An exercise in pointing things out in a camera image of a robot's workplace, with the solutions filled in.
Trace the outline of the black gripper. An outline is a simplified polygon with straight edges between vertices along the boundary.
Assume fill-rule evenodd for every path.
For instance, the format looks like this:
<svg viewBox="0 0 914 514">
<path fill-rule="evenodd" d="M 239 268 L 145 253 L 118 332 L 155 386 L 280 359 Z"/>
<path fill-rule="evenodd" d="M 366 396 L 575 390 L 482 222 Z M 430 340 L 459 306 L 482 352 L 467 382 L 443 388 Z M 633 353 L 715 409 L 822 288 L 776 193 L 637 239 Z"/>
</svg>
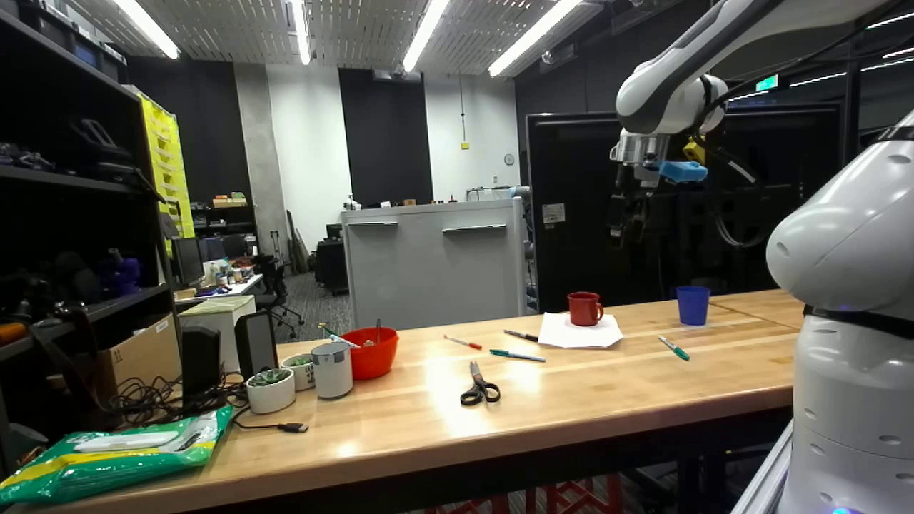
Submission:
<svg viewBox="0 0 914 514">
<path fill-rule="evenodd" d="M 623 129 L 609 156 L 620 165 L 627 165 L 633 179 L 642 188 L 659 186 L 659 163 L 666 161 L 669 136 L 666 135 L 637 135 Z"/>
</svg>

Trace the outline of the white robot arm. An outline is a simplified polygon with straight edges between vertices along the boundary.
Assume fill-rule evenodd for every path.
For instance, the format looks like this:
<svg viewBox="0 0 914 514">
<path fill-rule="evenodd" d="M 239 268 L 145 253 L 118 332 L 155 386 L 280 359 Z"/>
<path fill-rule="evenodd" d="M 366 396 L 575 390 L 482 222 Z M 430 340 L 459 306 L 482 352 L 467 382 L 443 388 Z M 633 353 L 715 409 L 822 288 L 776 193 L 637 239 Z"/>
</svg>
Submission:
<svg viewBox="0 0 914 514">
<path fill-rule="evenodd" d="M 613 161 L 646 186 L 666 141 L 722 119 L 730 53 L 840 28 L 889 0 L 716 0 L 616 89 Z M 779 514 L 914 514 L 914 118 L 846 163 L 765 242 L 775 282 L 805 306 Z"/>
</svg>

